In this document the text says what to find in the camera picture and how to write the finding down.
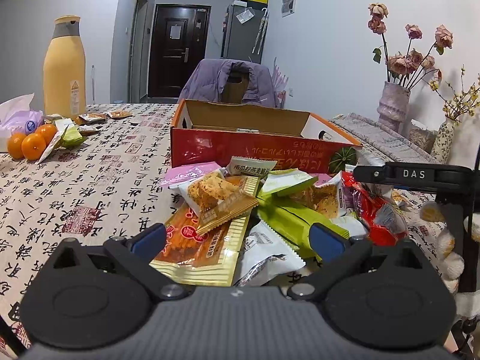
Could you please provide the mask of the red snack bag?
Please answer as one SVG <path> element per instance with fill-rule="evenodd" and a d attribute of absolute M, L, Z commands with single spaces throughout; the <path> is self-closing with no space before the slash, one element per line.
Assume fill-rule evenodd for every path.
<path fill-rule="evenodd" d="M 357 219 L 366 226 L 368 238 L 375 245 L 393 246 L 408 237 L 407 223 L 398 208 L 383 197 L 371 194 L 352 173 L 341 172 L 343 186 L 352 192 Z"/>

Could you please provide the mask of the dark front door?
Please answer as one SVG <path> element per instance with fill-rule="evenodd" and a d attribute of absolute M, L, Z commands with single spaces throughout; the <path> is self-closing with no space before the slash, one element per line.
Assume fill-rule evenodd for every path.
<path fill-rule="evenodd" d="M 147 95 L 178 98 L 205 57 L 211 8 L 158 4 L 154 9 Z"/>

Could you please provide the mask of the white grey snack packet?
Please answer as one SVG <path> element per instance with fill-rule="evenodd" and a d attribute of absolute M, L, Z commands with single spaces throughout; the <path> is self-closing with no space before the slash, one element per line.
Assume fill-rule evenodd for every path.
<path fill-rule="evenodd" d="M 263 220 L 245 237 L 233 286 L 259 287 L 278 275 L 296 272 L 306 262 Z"/>

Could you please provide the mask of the white cracker snack packet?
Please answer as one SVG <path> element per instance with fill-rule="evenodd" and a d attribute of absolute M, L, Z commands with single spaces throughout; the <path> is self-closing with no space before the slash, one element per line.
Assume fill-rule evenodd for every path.
<path fill-rule="evenodd" d="M 200 216 L 237 192 L 239 186 L 228 182 L 220 170 L 215 170 L 180 184 L 178 189 L 188 206 Z"/>

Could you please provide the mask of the green white wafer packet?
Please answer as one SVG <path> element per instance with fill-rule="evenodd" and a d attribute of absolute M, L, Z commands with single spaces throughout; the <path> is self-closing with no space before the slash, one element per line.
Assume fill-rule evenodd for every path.
<path fill-rule="evenodd" d="M 312 176 L 297 168 L 271 171 L 257 197 L 266 198 L 272 194 L 285 197 L 297 194 L 313 186 L 317 181 L 317 176 Z"/>

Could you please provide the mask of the long green snack bar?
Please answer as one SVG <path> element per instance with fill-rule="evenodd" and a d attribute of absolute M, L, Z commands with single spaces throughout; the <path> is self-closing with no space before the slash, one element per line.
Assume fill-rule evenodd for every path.
<path fill-rule="evenodd" d="M 316 232 L 311 229 L 315 224 L 324 225 L 346 240 L 350 238 L 348 230 L 339 227 L 323 214 L 309 209 L 289 197 L 270 195 L 258 197 L 257 200 L 259 202 L 258 217 L 282 236 L 301 258 L 316 258 L 317 261 L 323 258 L 310 244 L 309 236 L 311 234 L 314 235 L 315 240 L 318 239 Z"/>

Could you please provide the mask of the wooden chair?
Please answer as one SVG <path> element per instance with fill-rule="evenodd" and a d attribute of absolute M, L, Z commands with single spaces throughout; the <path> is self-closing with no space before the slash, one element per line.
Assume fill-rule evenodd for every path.
<path fill-rule="evenodd" d="M 250 74 L 244 70 L 232 69 L 224 85 L 220 100 L 227 104 L 241 104 L 248 89 Z"/>

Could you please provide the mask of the green white snack packet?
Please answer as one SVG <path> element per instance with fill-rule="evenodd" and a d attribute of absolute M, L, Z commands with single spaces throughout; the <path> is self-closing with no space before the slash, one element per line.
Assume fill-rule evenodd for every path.
<path fill-rule="evenodd" d="M 86 139 L 71 119 L 56 119 L 54 125 L 57 132 L 36 161 L 37 165 L 46 160 L 56 149 L 60 147 L 71 149 L 79 146 Z"/>

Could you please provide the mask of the speckled small vase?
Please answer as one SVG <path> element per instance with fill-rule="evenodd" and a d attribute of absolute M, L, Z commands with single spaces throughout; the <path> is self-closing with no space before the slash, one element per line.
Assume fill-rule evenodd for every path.
<path fill-rule="evenodd" d="M 440 164 L 446 164 L 448 162 L 456 126 L 457 122 L 447 117 L 439 127 L 430 155 Z"/>

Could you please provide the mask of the pink wafer packet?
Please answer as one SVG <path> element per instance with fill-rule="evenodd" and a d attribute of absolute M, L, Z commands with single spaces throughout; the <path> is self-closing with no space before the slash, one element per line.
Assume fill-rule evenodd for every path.
<path fill-rule="evenodd" d="M 197 163 L 182 165 L 167 170 L 164 178 L 160 181 L 160 186 L 167 188 L 176 188 L 177 186 L 196 180 L 201 176 L 221 169 L 221 166 L 215 162 Z"/>

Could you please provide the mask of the yellow thermos bottle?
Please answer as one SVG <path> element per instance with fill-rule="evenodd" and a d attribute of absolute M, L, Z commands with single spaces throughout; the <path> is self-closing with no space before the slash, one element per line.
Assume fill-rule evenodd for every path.
<path fill-rule="evenodd" d="M 80 17 L 61 16 L 43 63 L 43 104 L 47 115 L 75 118 L 86 112 L 86 56 Z"/>

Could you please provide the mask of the small brown snack packet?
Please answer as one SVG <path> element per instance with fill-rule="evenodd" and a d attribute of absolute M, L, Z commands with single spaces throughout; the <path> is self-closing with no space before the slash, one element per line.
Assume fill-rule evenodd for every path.
<path fill-rule="evenodd" d="M 106 114 L 110 119 L 125 119 L 131 117 L 133 114 L 130 111 L 110 111 Z"/>

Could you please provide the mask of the gold orange stick snack pack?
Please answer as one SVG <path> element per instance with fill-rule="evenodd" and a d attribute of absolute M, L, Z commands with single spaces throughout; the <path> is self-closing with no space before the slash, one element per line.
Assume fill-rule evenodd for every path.
<path fill-rule="evenodd" d="M 230 286 L 250 214 L 247 211 L 199 236 L 199 219 L 183 203 L 166 222 L 166 246 L 151 267 L 180 284 Z"/>

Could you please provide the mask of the grey refrigerator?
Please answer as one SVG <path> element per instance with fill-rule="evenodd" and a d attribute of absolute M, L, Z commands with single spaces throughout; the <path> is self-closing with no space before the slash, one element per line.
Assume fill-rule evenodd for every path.
<path fill-rule="evenodd" d="M 220 57 L 261 63 L 268 16 L 266 3 L 231 2 L 224 17 Z"/>

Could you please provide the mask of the gold small snack packet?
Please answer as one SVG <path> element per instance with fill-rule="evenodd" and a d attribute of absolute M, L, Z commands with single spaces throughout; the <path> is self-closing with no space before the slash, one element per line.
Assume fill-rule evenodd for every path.
<path fill-rule="evenodd" d="M 209 211 L 203 212 L 199 216 L 199 222 L 196 229 L 198 236 L 209 233 L 214 228 L 235 219 L 247 211 L 258 206 L 259 202 L 255 197 L 238 190 L 229 195 L 224 201 Z"/>

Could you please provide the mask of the folded pink table runner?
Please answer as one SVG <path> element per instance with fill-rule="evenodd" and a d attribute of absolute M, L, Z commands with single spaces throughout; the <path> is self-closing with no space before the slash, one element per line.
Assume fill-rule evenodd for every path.
<path fill-rule="evenodd" d="M 374 148 L 374 153 L 382 155 L 385 160 L 438 164 L 430 154 L 377 121 L 355 113 L 338 115 L 331 121 L 345 132 L 358 138 L 367 149 Z"/>

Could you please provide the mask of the orange mandarin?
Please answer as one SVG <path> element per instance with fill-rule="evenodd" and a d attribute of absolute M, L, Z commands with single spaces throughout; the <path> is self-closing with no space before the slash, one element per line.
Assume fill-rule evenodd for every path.
<path fill-rule="evenodd" d="M 48 146 L 57 133 L 57 127 L 54 124 L 43 124 L 36 129 L 35 133 L 41 135 Z"/>
<path fill-rule="evenodd" d="M 13 133 L 7 141 L 7 152 L 14 160 L 24 158 L 22 143 L 26 135 L 24 133 Z"/>
<path fill-rule="evenodd" d="M 40 133 L 31 133 L 21 143 L 21 150 L 24 158 L 28 161 L 36 161 L 41 158 L 47 144 Z"/>

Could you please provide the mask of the red cardboard box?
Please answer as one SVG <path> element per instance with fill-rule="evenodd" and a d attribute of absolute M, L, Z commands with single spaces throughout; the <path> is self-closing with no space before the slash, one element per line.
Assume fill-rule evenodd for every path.
<path fill-rule="evenodd" d="M 173 167 L 207 162 L 224 167 L 239 156 L 312 173 L 327 173 L 342 148 L 361 147 L 353 136 L 310 112 L 190 99 L 176 109 L 170 142 Z"/>

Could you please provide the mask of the dried pink roses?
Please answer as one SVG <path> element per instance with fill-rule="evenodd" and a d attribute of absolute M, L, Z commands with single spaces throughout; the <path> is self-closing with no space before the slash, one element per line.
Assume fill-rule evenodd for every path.
<path fill-rule="evenodd" d="M 385 66 L 387 83 L 397 84 L 408 92 L 426 76 L 438 71 L 435 67 L 434 53 L 440 56 L 453 47 L 453 32 L 441 24 L 434 30 L 429 49 L 421 52 L 414 46 L 423 38 L 422 30 L 417 24 L 406 24 L 404 27 L 408 38 L 406 50 L 390 52 L 386 40 L 386 19 L 389 16 L 387 6 L 379 2 L 370 3 L 368 13 L 368 29 L 381 38 L 380 46 L 373 49 L 374 63 L 382 63 Z"/>

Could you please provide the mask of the orange mandarin left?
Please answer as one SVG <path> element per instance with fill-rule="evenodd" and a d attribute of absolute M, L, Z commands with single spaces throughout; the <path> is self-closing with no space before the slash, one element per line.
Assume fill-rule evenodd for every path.
<path fill-rule="evenodd" d="M 14 160 L 24 158 L 22 143 L 26 135 L 24 133 L 13 133 L 7 141 L 7 152 Z"/>

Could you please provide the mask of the orange mandarin back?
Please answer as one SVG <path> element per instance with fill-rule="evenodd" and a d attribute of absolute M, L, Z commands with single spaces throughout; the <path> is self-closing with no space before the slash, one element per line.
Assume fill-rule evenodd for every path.
<path fill-rule="evenodd" d="M 54 124 L 43 124 L 36 129 L 35 133 L 41 135 L 48 146 L 57 133 L 57 127 Z"/>

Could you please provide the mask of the purple jacket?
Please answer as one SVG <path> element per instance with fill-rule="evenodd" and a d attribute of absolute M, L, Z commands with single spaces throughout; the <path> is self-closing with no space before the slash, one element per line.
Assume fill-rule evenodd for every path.
<path fill-rule="evenodd" d="M 261 64 L 227 58 L 204 58 L 193 70 L 178 97 L 205 102 L 221 102 L 228 79 L 234 72 L 247 75 L 248 85 L 241 103 L 279 108 L 269 69 Z"/>

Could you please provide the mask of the glass jar with grains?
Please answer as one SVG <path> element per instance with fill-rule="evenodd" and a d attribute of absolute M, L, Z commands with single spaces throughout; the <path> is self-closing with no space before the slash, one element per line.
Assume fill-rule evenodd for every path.
<path fill-rule="evenodd" d="M 407 138 L 411 143 L 430 154 L 437 136 L 436 130 L 430 130 L 421 122 L 411 119 Z"/>

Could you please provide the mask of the orange mandarin middle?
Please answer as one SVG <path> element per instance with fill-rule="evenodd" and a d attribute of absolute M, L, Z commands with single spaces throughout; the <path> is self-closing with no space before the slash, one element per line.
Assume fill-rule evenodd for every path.
<path fill-rule="evenodd" d="M 40 133 L 31 133 L 21 143 L 21 150 L 24 158 L 28 161 L 36 161 L 41 158 L 47 144 Z"/>

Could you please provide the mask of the patterned tablecloth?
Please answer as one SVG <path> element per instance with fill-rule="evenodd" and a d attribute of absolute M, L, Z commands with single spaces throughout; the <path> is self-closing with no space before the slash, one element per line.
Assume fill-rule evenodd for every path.
<path fill-rule="evenodd" d="M 99 134 L 71 150 L 55 150 L 40 164 L 15 161 L 1 154 L 1 316 L 20 342 L 30 347 L 19 317 L 19 306 L 30 283 L 64 238 L 75 237 L 82 245 L 101 245 L 114 236 L 131 238 L 155 223 L 165 223 L 182 197 L 160 185 L 170 162 L 170 125 L 177 105 L 122 104 L 89 106 L 89 112 L 125 110 L 126 119 L 108 119 L 97 125 Z M 431 195 L 394 192 L 407 205 L 409 236 L 438 270 L 435 241 L 443 225 L 420 220 L 418 210 Z M 207 247 L 212 236 L 199 243 L 191 228 L 183 234 L 168 229 L 167 257 L 175 252 L 178 265 L 161 254 L 153 267 L 183 284 L 227 286 L 233 273 L 223 269 L 224 258 L 233 262 L 229 238 L 214 235 L 218 263 L 196 267 L 185 252 Z"/>

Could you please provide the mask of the pink ceramic vase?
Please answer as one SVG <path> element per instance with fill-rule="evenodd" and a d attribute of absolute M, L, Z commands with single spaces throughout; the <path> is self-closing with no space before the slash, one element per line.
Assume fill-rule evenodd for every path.
<path fill-rule="evenodd" d="M 385 82 L 377 107 L 378 122 L 397 133 L 406 119 L 409 98 L 409 89 Z"/>

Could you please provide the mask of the purple tissue pack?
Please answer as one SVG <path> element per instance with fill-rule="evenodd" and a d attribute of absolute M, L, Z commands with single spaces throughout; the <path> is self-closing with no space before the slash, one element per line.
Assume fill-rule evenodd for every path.
<path fill-rule="evenodd" d="M 29 135 L 43 124 L 43 112 L 31 108 L 33 99 L 34 94 L 25 94 L 0 105 L 1 139 L 7 139 L 14 133 Z"/>

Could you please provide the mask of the white pumpkin seed packet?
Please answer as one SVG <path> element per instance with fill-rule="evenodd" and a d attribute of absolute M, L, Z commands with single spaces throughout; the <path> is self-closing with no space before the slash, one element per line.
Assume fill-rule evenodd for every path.
<path fill-rule="evenodd" d="M 257 176 L 264 178 L 277 165 L 276 160 L 263 160 L 233 156 L 226 169 L 231 176 Z"/>

